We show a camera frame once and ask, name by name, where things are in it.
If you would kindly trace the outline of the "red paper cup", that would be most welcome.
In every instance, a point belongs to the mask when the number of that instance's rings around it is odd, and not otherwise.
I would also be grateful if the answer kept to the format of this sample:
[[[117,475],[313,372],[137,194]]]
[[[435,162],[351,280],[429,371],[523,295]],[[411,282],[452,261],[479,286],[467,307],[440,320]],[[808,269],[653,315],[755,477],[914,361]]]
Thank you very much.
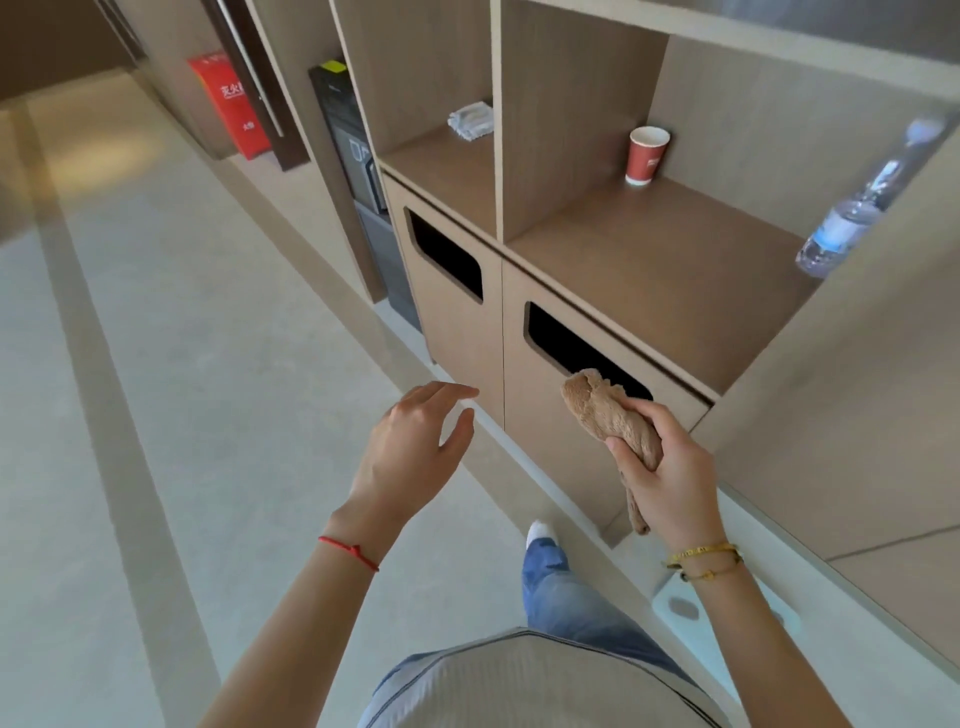
[[[630,132],[625,182],[636,188],[648,186],[654,179],[671,140],[671,133],[655,126],[636,127]]]

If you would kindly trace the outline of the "person's right forearm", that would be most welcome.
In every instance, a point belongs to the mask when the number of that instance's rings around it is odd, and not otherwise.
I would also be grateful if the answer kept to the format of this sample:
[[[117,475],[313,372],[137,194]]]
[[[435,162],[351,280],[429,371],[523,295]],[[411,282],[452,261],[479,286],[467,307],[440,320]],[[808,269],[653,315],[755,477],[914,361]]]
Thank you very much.
[[[730,542],[668,557],[709,618],[751,728],[853,728]]]

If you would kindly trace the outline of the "blue jeans leg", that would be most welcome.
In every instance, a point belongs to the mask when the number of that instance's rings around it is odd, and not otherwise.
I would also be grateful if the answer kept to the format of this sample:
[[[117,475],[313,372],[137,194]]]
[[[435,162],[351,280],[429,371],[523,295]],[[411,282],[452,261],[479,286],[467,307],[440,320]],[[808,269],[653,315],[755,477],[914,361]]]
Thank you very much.
[[[692,683],[638,623],[573,572],[566,552],[552,537],[537,536],[527,543],[521,581],[530,629],[640,661]]]

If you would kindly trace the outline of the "clear plastic water bottle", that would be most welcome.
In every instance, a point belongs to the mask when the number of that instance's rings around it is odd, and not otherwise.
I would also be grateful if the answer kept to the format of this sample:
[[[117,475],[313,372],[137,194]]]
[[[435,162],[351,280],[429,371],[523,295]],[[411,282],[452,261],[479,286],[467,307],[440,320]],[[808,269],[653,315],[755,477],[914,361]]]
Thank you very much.
[[[837,202],[798,250],[795,263],[811,278],[834,272],[892,207],[957,125],[957,111],[919,116],[873,164],[865,181]]]

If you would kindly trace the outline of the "black water dispenser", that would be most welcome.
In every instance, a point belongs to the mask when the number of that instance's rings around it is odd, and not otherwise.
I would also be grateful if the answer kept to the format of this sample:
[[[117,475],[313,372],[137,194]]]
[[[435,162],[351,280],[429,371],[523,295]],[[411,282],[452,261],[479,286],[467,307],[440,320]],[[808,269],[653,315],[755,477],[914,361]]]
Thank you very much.
[[[310,68],[308,76],[390,307],[420,332],[422,323],[346,60],[342,56],[326,60]]]

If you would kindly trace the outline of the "person's left hand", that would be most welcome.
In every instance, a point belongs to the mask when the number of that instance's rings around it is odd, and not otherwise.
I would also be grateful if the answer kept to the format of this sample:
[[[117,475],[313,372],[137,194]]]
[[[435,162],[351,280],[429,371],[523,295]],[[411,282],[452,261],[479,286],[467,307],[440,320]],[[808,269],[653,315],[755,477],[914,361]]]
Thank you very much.
[[[479,395],[475,387],[430,381],[396,402],[370,433],[346,501],[366,523],[402,528],[450,481],[462,459],[440,447],[446,419]]]

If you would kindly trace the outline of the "brown cleaning cloth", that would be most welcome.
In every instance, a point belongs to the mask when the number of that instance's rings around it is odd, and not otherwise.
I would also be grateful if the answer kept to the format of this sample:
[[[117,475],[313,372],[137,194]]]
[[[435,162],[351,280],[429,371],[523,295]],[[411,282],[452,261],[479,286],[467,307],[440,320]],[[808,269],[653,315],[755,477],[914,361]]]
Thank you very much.
[[[622,440],[654,473],[664,458],[662,438],[648,418],[624,407],[628,399],[621,385],[613,384],[595,369],[580,370],[562,383],[562,398],[569,411],[593,438]]]

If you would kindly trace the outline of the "dark wooden door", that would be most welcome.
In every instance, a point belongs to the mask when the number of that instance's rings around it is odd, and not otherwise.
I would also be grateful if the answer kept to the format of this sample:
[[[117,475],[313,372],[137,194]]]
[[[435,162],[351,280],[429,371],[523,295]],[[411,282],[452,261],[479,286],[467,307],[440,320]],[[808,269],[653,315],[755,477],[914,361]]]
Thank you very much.
[[[229,58],[250,103],[258,128],[270,143],[280,169],[287,172],[310,161],[306,142],[254,14],[254,0],[199,0],[222,50]]]

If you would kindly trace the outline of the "person's right hand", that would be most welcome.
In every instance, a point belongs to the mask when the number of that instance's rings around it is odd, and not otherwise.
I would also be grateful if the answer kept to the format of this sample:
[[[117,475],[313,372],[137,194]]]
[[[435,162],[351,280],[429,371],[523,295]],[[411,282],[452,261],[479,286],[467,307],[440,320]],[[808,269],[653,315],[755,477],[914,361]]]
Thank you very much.
[[[619,471],[648,526],[670,553],[726,543],[713,456],[664,405],[628,397],[624,407],[648,419],[661,438],[663,458],[653,474]]]

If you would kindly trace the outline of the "crumpled white tissue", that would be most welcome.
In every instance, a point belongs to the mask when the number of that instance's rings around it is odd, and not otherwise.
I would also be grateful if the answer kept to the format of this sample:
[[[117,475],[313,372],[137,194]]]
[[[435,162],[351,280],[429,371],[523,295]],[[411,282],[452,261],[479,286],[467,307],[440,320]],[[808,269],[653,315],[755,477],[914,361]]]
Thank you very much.
[[[473,142],[494,133],[495,110],[485,101],[470,103],[451,112],[447,124],[459,139]]]

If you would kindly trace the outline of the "wooden shelf cabinet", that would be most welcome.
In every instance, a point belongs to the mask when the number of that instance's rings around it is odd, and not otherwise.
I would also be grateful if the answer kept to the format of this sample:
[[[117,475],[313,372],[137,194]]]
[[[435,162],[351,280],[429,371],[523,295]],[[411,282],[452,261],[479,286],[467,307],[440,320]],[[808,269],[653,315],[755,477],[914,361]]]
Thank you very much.
[[[960,668],[960,0],[329,0],[428,351],[616,545],[598,368]],[[485,101],[493,134],[451,113]],[[827,278],[795,259],[957,125]],[[671,140],[625,181],[632,130]]]

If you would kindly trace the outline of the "red fire extinguisher box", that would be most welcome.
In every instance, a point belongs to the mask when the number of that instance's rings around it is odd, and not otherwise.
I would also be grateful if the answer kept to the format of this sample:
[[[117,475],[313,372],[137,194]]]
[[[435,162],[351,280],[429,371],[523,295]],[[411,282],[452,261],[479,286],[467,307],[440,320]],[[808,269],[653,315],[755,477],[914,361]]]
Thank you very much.
[[[227,54],[215,52],[195,55],[187,63],[239,154],[251,161],[272,151],[266,131]]]

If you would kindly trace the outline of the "grey striped shirt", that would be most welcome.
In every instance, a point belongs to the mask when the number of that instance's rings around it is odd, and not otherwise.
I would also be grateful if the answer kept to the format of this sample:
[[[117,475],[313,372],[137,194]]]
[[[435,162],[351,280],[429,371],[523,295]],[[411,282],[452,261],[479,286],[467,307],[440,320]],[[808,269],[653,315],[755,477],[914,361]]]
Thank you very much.
[[[517,628],[402,661],[358,728],[731,728],[698,685],[648,661]]]

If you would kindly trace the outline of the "person's left forearm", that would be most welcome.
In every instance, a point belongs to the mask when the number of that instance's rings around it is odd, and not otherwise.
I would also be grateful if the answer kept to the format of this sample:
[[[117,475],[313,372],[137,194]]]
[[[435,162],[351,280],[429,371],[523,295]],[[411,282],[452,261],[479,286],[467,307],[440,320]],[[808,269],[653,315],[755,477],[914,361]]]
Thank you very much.
[[[316,728],[358,615],[402,528],[343,505],[197,728]]]

